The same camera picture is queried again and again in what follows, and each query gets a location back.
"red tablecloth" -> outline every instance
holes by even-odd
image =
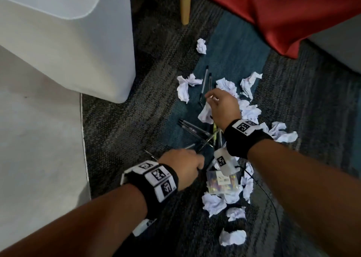
[[[361,13],[361,0],[214,0],[255,24],[280,54],[297,58],[300,41]]]

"carpet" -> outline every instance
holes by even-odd
[[[179,0],[132,0],[132,15],[137,76],[128,100],[114,104],[83,95],[92,198],[118,187],[125,169],[148,159],[143,148],[160,155],[193,140],[175,122],[187,117],[196,123],[199,109],[193,100],[200,89],[190,87],[191,101],[186,105],[178,100],[175,78],[192,72],[202,77],[207,64],[215,78],[226,77],[239,84],[252,71],[261,72],[265,63],[263,79],[253,88],[253,104],[262,109],[260,121],[285,122],[300,135],[291,148],[358,174],[350,166],[361,86],[353,72],[308,42],[302,42],[297,60],[270,52],[252,26],[207,0],[192,0],[191,22],[186,27],[179,21]],[[207,56],[195,50],[200,37],[207,41]],[[210,159],[210,150],[204,154]],[[255,178],[263,184],[257,173]],[[225,211],[208,218],[202,210],[205,181],[201,173],[191,187],[170,200],[156,223],[140,237],[130,236],[115,256],[125,252],[280,256],[275,213],[263,191],[255,186],[250,205],[243,200],[235,204],[247,206],[247,221],[228,222]],[[282,220],[285,256],[323,255],[282,207],[275,205]],[[220,246],[222,228],[246,230],[245,244]]]

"wire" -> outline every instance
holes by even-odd
[[[263,192],[267,195],[268,199],[271,201],[271,204],[274,208],[274,213],[276,214],[276,218],[277,218],[277,224],[278,224],[278,230],[279,230],[279,239],[281,241],[281,256],[283,257],[283,240],[282,240],[282,234],[281,234],[281,225],[279,224],[279,219],[278,219],[278,215],[277,215],[277,210],[276,210],[276,207],[274,206],[273,204],[273,201],[271,199],[271,197],[268,195],[268,193],[264,190],[264,188],[257,182],[257,180],[255,180],[255,178],[253,177],[253,175],[251,175],[247,170],[246,168],[244,167],[241,167],[244,169],[244,171],[246,173],[248,173],[248,175],[256,182],[256,184],[263,190]]]

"black wristband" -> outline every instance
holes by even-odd
[[[128,183],[136,186],[143,194],[148,209],[146,218],[154,219],[171,196],[178,191],[178,176],[171,167],[165,164],[152,166],[147,171],[142,171],[144,163],[133,167],[132,171],[125,174],[125,177]]]
[[[233,127],[240,119],[232,121],[224,131],[224,137],[227,141],[227,151],[232,156],[247,159],[247,153],[250,148],[264,139],[272,139],[270,135],[262,130],[253,130],[256,123],[246,120]]]

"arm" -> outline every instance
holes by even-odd
[[[191,185],[204,157],[194,150],[171,150],[160,164],[178,176],[178,190]],[[7,256],[112,256],[146,217],[147,204],[137,187],[126,184],[72,210],[0,252]]]
[[[212,95],[219,101],[210,99]],[[223,131],[241,118],[237,99],[227,92],[214,89],[206,97]],[[358,179],[268,139],[253,145],[247,158],[283,208],[329,255],[361,254]]]

